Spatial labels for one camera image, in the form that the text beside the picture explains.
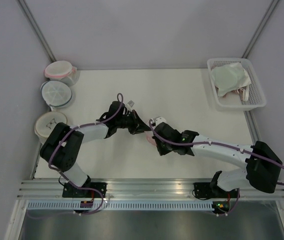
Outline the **pink-zip white laundry bag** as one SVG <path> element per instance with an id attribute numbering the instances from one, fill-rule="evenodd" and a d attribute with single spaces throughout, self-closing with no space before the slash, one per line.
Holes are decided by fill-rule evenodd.
<path id="1" fill-rule="evenodd" d="M 156 142 L 155 142 L 155 140 L 153 139 L 153 136 L 152 136 L 149 132 L 146 133 L 146 140 L 147 140 L 151 145 L 156 146 Z"/>

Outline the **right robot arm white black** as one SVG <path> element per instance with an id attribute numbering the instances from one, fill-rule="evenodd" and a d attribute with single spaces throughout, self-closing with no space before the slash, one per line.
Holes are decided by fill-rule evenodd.
<path id="1" fill-rule="evenodd" d="M 164 121 L 150 125 L 157 150 L 162 156 L 175 152 L 181 156 L 212 158 L 237 167 L 214 174 L 210 182 L 213 196 L 220 198 L 234 189 L 249 186 L 268 194 L 275 192 L 282 161 L 265 142 L 230 144 L 191 130 L 178 132 Z"/>

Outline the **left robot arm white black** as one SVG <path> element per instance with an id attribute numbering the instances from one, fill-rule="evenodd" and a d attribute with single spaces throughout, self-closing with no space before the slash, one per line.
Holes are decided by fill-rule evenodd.
<path id="1" fill-rule="evenodd" d="M 102 114 L 96 123 L 78 127 L 58 123 L 40 149 L 40 157 L 47 161 L 49 168 L 74 185 L 76 195 L 86 198 L 91 192 L 91 178 L 76 163 L 79 150 L 83 143 L 107 139 L 118 129 L 127 129 L 131 135 L 150 131 L 135 110 L 113 101 L 108 112 Z"/>

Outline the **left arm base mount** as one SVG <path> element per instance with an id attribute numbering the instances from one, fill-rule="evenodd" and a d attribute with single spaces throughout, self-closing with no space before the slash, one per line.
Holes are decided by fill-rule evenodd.
<path id="1" fill-rule="evenodd" d="M 90 189 L 79 189 L 72 186 L 69 182 L 64 184 L 62 197 L 63 198 L 95 198 L 101 199 L 100 192 L 105 197 L 107 191 L 107 183 L 105 182 L 91 182 Z"/>

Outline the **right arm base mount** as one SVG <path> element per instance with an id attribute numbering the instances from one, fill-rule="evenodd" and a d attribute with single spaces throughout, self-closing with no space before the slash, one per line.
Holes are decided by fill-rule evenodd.
<path id="1" fill-rule="evenodd" d="M 219 187 L 210 187 L 209 182 L 195 182 L 193 183 L 192 194 L 199 200 L 210 200 L 210 199 L 228 199 L 237 198 L 238 190 L 234 189 L 231 191 L 224 191 Z"/>

